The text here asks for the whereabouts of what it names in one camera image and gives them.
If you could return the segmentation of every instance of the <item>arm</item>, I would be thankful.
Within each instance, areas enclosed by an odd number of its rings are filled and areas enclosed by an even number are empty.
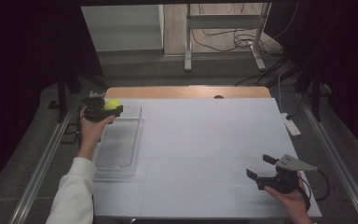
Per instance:
[[[82,144],[69,173],[60,181],[47,223],[90,224],[92,222],[92,178],[97,170],[91,161],[92,155],[104,127],[114,118],[111,116],[98,123],[81,119]]]
[[[298,179],[299,186],[304,189],[304,185],[301,179]],[[272,197],[276,198],[278,201],[281,202],[286,213],[292,219],[295,224],[312,224],[312,220],[307,214],[306,205],[301,193],[296,189],[295,191],[282,194],[276,189],[270,188],[268,186],[264,187],[264,190],[271,195]]]

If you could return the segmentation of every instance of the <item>metal frame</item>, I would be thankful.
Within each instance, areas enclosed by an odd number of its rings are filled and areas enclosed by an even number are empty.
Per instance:
[[[61,123],[57,124],[56,129],[53,132],[53,135],[48,142],[45,152],[40,158],[39,163],[34,169],[34,173],[31,176],[30,181],[27,184],[24,192],[21,195],[19,203],[17,204],[16,209],[13,212],[13,215],[8,223],[24,223],[25,219],[28,217],[28,213],[31,210],[31,207],[34,203],[34,199],[37,195],[37,192],[40,189],[40,186],[43,183],[46,172],[50,166],[50,163],[55,155],[58,145],[60,144],[62,135],[65,132],[66,125],[69,122],[69,119],[72,117],[73,111],[77,109],[77,103],[79,102],[78,95],[72,95],[70,99],[69,109],[64,116]]]
[[[266,66],[260,57],[258,43],[266,24],[270,3],[266,3],[261,15],[191,15],[190,4],[187,4],[186,14],[186,51],[185,71],[191,71],[191,29],[257,29],[255,40],[250,50],[260,71],[266,71]]]
[[[344,161],[339,156],[336,147],[328,136],[324,126],[312,115],[309,100],[306,97],[304,97],[303,100],[303,109],[305,110],[307,117],[310,120],[312,128],[318,135],[318,138],[321,140],[328,159],[336,170],[337,175],[341,180],[342,185],[344,186],[344,189],[350,196],[351,201],[358,213],[358,185],[356,184],[356,181],[354,180]]]

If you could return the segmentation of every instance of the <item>wall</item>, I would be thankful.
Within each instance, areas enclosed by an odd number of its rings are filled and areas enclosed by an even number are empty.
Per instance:
[[[97,51],[162,49],[159,6],[82,7]]]

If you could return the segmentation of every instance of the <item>metal stand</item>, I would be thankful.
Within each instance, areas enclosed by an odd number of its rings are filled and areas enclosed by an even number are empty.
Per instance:
[[[269,5],[270,3],[265,4],[261,15],[191,15],[190,4],[187,4],[185,71],[191,71],[191,29],[257,29],[250,50],[258,69],[266,71],[260,57],[258,42],[266,23]]]
[[[30,180],[28,181],[27,186],[25,187],[24,192],[21,195],[19,203],[17,204],[16,209],[13,212],[13,215],[8,223],[10,224],[22,224],[25,223],[26,218],[31,210],[31,207],[36,198],[37,192],[42,186],[42,182],[46,176],[48,168],[53,160],[57,147],[61,142],[62,135],[65,132],[66,125],[69,123],[73,112],[77,110],[77,103],[79,102],[79,95],[71,95],[69,99],[69,110],[65,113],[62,122],[57,124],[53,135],[51,136],[48,145],[40,158],[39,163],[34,169]]]

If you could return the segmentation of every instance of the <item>white sleeve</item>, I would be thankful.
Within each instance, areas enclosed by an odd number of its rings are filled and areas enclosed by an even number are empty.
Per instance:
[[[92,223],[93,207],[92,178],[96,172],[95,164],[76,157],[69,173],[61,178],[58,192],[51,206],[48,224]]]

